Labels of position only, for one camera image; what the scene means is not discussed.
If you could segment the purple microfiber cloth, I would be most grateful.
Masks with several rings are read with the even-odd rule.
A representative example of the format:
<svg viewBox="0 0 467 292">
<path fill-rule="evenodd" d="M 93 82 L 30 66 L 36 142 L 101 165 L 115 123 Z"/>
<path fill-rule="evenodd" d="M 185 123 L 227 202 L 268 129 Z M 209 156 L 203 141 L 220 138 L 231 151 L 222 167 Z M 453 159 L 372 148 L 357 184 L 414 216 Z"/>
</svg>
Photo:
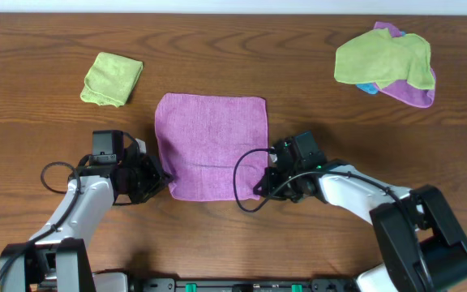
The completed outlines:
<svg viewBox="0 0 467 292">
<path fill-rule="evenodd" d="M 167 93 L 155 112 L 163 168 L 173 198 L 253 200 L 268 165 L 268 114 L 260 97 Z"/>
</svg>

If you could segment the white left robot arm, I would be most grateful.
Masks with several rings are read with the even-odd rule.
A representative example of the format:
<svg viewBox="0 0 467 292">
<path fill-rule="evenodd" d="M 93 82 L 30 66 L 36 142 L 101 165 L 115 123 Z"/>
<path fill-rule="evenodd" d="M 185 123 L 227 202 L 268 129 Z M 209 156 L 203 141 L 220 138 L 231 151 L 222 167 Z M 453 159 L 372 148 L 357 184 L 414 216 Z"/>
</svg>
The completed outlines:
<svg viewBox="0 0 467 292">
<path fill-rule="evenodd" d="M 147 202 L 172 182 L 160 160 L 129 134 L 94 131 L 92 151 L 73 166 L 63 199 L 50 219 L 25 243 L 0 255 L 0 291 L 135 291 L 126 272 L 94 273 L 87 248 L 105 214 L 126 195 L 130 205 Z"/>
</svg>

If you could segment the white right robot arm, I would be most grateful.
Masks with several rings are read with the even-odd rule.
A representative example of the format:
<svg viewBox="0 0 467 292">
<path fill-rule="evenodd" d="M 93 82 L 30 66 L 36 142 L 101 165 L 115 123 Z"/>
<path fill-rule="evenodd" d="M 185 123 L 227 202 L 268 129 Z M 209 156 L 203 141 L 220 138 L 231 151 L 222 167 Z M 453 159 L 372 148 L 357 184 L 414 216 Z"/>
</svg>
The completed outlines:
<svg viewBox="0 0 467 292">
<path fill-rule="evenodd" d="M 294 203 L 315 197 L 371 224 L 385 281 L 396 290 L 444 291 L 467 279 L 467 236 L 437 187 L 398 187 L 329 160 L 309 131 L 268 153 L 273 164 L 253 192 Z"/>
</svg>

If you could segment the folded green cloth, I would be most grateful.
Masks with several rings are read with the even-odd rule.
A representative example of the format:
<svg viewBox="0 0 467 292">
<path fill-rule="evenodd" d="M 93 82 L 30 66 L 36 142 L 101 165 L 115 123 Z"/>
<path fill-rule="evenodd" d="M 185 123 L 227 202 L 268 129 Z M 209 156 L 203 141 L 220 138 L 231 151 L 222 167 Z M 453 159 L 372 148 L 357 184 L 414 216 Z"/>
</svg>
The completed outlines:
<svg viewBox="0 0 467 292">
<path fill-rule="evenodd" d="M 143 68 L 141 61 L 100 52 L 84 77 L 80 99 L 100 106 L 124 106 Z"/>
</svg>

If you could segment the blue cloth in pile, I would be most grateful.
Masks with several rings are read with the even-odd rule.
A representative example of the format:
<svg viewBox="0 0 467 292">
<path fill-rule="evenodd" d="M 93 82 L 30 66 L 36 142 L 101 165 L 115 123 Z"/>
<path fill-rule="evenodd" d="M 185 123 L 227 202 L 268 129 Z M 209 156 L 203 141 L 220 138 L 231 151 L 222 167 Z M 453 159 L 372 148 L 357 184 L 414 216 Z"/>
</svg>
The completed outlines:
<svg viewBox="0 0 467 292">
<path fill-rule="evenodd" d="M 356 87 L 371 95 L 375 95 L 379 92 L 379 89 L 373 83 L 357 84 Z"/>
</svg>

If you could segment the purple cloth in pile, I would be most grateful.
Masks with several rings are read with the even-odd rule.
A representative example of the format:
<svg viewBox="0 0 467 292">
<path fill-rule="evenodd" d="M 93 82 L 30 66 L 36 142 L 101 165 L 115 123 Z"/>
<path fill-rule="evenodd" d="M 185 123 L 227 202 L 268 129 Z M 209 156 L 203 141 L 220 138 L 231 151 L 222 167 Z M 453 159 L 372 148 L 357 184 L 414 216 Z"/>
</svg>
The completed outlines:
<svg viewBox="0 0 467 292">
<path fill-rule="evenodd" d="M 401 31 L 395 25 L 386 22 L 376 22 L 373 29 L 387 28 L 392 37 L 404 37 L 406 32 Z M 381 92 L 398 101 L 417 108 L 429 108 L 435 101 L 435 89 L 418 89 L 408 84 L 406 80 L 396 80 L 385 88 L 379 88 L 371 84 L 371 92 Z"/>
</svg>

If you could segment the crumpled green cloth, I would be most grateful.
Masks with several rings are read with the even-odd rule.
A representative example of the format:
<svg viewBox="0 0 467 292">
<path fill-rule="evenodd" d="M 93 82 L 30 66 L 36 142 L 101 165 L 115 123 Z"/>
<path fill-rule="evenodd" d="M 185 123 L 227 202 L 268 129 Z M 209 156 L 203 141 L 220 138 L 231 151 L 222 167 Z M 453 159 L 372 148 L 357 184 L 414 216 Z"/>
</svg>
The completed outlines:
<svg viewBox="0 0 467 292">
<path fill-rule="evenodd" d="M 431 45 L 417 34 L 393 37 L 386 28 L 375 29 L 344 43 L 336 50 L 336 81 L 375 83 L 381 88 L 404 80 L 421 90 L 435 88 L 431 73 Z"/>
</svg>

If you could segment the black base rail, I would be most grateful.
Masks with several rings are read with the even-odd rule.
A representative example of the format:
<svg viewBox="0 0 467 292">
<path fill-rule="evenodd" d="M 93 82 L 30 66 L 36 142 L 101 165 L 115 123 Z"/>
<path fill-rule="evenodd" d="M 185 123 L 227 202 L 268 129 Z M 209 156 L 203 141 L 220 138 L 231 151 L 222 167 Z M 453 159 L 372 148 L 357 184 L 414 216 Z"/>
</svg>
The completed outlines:
<svg viewBox="0 0 467 292">
<path fill-rule="evenodd" d="M 350 278 L 318 278 L 309 281 L 132 280 L 130 292 L 360 292 Z"/>
</svg>

